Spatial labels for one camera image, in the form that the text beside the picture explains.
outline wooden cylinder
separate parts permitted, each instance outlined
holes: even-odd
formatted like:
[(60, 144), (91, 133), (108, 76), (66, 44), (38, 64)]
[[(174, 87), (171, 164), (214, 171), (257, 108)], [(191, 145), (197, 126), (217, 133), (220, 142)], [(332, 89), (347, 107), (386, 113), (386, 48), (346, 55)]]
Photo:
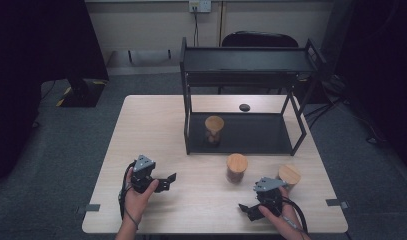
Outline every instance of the wooden cylinder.
[(243, 179), (247, 169), (247, 158), (241, 154), (234, 153), (227, 159), (227, 179), (232, 183), (239, 183)]
[(291, 190), (301, 178), (299, 170), (292, 164), (282, 165), (278, 171), (278, 178), (287, 183), (287, 187)]
[(218, 116), (210, 116), (205, 121), (206, 141), (210, 144), (219, 144), (221, 140), (221, 130), (224, 127), (224, 120)]

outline black metal rack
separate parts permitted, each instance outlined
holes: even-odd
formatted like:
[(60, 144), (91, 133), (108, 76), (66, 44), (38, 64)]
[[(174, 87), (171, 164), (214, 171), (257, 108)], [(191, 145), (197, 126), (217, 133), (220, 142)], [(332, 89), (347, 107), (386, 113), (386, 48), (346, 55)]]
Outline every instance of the black metal rack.
[[(294, 155), (306, 136), (300, 108), (293, 97), (293, 88), (302, 74), (319, 71), (325, 64), (311, 39), (304, 48), (261, 47), (188, 47), (183, 38), (181, 49), (181, 78), (184, 96), (184, 138), (190, 153), (255, 153)], [(250, 112), (193, 112), (192, 87), (253, 86), (285, 88), (287, 96), (279, 113)], [(289, 103), (302, 132), (292, 146), (283, 114)], [(222, 140), (212, 146), (205, 142), (207, 117), (224, 119)]]

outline wall outlet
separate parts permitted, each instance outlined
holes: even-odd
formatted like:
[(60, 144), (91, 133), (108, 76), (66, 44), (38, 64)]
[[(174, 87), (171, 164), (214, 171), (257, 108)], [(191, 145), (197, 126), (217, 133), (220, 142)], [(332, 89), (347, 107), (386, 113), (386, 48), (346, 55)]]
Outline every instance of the wall outlet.
[(212, 10), (212, 2), (204, 0), (189, 0), (188, 11), (198, 13), (208, 13)]

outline chair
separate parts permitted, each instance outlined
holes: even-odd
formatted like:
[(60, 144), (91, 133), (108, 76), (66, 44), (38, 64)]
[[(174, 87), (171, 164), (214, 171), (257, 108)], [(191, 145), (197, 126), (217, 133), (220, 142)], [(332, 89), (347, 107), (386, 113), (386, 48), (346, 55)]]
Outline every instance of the chair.
[[(226, 36), (221, 43), (222, 47), (299, 47), (297, 41), (284, 34), (238, 31)], [(223, 86), (218, 87), (218, 94), (221, 94)]]

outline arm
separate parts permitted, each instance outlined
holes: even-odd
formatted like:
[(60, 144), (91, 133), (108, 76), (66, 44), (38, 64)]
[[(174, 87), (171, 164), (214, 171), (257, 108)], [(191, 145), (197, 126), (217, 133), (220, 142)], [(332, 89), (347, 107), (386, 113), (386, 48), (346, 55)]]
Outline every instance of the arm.
[[(127, 182), (131, 182), (132, 168), (128, 170)], [(135, 233), (138, 230), (138, 224), (141, 222), (144, 210), (147, 207), (148, 200), (152, 193), (156, 190), (159, 180), (153, 180), (147, 190), (140, 194), (134, 191), (127, 184), (128, 191), (125, 196), (125, 212), (122, 219), (122, 225), (116, 235), (116, 240), (135, 239)]]
[[(281, 195), (288, 198), (288, 192), (280, 187)], [(310, 240), (309, 236), (302, 230), (302, 225), (297, 218), (294, 208), (289, 204), (283, 204), (282, 215), (275, 216), (264, 206), (259, 206), (259, 211), (277, 228), (278, 232), (287, 240)], [(295, 229), (286, 221), (289, 219), (299, 229)]]

